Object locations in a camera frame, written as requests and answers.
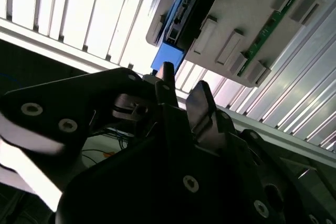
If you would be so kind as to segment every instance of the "bolt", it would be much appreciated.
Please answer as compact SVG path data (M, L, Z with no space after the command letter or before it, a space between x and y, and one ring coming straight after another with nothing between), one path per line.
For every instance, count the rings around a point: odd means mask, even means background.
M183 177L183 184L185 188L187 188L192 193L197 192L198 189L200 188L197 180L194 177L189 176L189 175L186 175Z
M25 115L37 116L43 112L43 108L37 103L28 102L21 106L21 111Z
M309 215L309 218L310 218L311 222L313 222L314 224L319 224L318 220L315 218L314 215Z
M131 80L135 81L135 76L132 75L132 74L129 74L129 75L128 75L128 78L130 78Z
M59 121L58 127L63 132L71 133L71 132L76 131L78 125L74 120L65 118Z
M254 207L261 216L263 216L264 218L268 218L269 211L264 203L262 203L260 200L256 200L254 201Z
M254 132L251 132L250 133L251 137L253 137L254 139L257 139L258 138L258 135Z

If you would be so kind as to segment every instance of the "wire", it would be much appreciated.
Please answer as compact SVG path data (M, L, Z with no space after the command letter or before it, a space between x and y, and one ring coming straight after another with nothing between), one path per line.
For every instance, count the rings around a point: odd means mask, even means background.
M5 74L5 73L0 73L0 76L5 77L5 78L7 78L7 79L10 80L10 81L14 81L14 82L16 82L16 84L18 84L19 87L22 88L21 83L20 83L18 80L16 80L15 78L13 78L13 77L11 77L11 76Z
M94 164L96 164L96 165L97 165L97 162L96 162L96 161L94 161L94 160L93 160L91 157L89 157L89 156L87 156L87 155L83 155L83 154L82 154L82 156L83 156L83 157L87 157L87 158L88 158L88 159L90 159L92 162L94 162Z
M98 150L98 149L86 149L86 150L82 150L82 152L88 152L88 151L102 152L102 153L104 153L104 154L111 155L111 154L108 153L108 152L104 152L104 151L102 151L102 150Z

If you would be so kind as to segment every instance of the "hole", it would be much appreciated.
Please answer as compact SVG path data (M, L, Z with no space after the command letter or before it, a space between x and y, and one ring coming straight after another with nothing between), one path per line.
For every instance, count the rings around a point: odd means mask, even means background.
M267 200L271 207L277 211L277 212L282 212L283 210L283 203L284 201L282 200L280 196L279 190L276 188L274 185L267 185L265 188L265 193L267 196Z
M188 179L187 183L191 188L195 187L195 182L193 182L191 179Z
M265 208L262 205L259 205L258 208L261 212L265 212Z
M178 34L179 34L179 31L177 29L173 28L169 37L171 37L172 39L176 39Z
M72 128L73 128L73 124L72 124L72 123L65 122L65 123L63 124L63 127L64 127L65 129L72 129Z
M37 112L38 108L30 105L30 106L27 107L27 111L28 112Z

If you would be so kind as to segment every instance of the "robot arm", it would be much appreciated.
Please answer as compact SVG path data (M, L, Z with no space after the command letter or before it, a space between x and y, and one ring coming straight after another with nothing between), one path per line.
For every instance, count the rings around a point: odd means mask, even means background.
M173 66L157 76L118 68L1 97L1 182L36 193L56 223L336 223L256 132L235 130L206 82L184 111ZM86 169L84 142L105 127L136 141Z

